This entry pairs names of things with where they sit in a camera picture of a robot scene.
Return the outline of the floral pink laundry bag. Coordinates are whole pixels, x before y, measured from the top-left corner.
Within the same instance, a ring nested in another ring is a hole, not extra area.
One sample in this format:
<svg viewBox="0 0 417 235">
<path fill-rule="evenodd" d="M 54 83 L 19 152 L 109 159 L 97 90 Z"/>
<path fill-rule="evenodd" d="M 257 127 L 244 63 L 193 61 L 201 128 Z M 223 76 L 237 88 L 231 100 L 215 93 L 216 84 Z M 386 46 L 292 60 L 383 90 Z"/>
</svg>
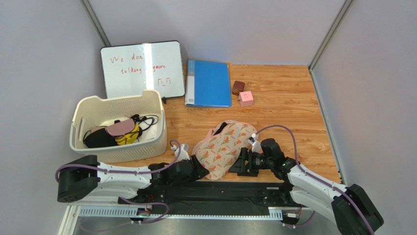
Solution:
<svg viewBox="0 0 417 235">
<path fill-rule="evenodd" d="M 252 125 L 236 120 L 226 120 L 210 129 L 198 142 L 191 154 L 209 171 L 208 180 L 221 180 L 236 162 L 241 148 L 250 149 L 249 137 L 257 130 Z"/>
</svg>

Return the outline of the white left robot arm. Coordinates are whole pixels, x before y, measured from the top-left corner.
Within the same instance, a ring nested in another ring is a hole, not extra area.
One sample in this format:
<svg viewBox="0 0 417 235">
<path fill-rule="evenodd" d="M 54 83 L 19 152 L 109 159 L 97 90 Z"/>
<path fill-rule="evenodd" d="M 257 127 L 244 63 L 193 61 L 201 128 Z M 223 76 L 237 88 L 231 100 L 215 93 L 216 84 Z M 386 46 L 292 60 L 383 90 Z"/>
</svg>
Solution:
<svg viewBox="0 0 417 235">
<path fill-rule="evenodd" d="M 203 181 L 206 173 L 195 157 L 134 168 L 106 164 L 96 155 L 87 155 L 57 169 L 57 201 L 173 204 L 249 198 L 251 183 Z"/>
</svg>

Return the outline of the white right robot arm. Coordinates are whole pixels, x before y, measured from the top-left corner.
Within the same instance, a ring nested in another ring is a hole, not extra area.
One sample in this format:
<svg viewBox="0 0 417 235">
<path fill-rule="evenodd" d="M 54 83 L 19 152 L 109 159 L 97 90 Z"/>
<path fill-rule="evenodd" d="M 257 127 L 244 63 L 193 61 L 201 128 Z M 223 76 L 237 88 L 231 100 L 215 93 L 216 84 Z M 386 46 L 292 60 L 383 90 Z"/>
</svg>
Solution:
<svg viewBox="0 0 417 235">
<path fill-rule="evenodd" d="M 372 235 L 384 219 L 365 190 L 330 181 L 293 158 L 286 157 L 272 138 L 260 142 L 261 152 L 242 148 L 245 173 L 270 170 L 282 180 L 280 190 L 287 201 L 307 206 L 333 222 L 343 235 Z"/>
</svg>

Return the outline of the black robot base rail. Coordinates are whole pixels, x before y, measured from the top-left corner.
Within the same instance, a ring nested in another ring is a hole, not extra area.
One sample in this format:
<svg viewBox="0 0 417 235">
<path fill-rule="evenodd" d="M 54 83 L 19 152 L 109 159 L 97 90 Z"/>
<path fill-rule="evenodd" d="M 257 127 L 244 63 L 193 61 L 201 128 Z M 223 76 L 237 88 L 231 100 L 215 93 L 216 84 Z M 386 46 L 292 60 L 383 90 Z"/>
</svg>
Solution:
<svg viewBox="0 0 417 235">
<path fill-rule="evenodd" d="M 180 219 L 274 220 L 300 226 L 312 209 L 295 203 L 289 185 L 263 182 L 197 181 L 171 186 L 150 186 L 133 196 L 89 196 L 73 203 L 80 215 L 161 217 Z"/>
</svg>

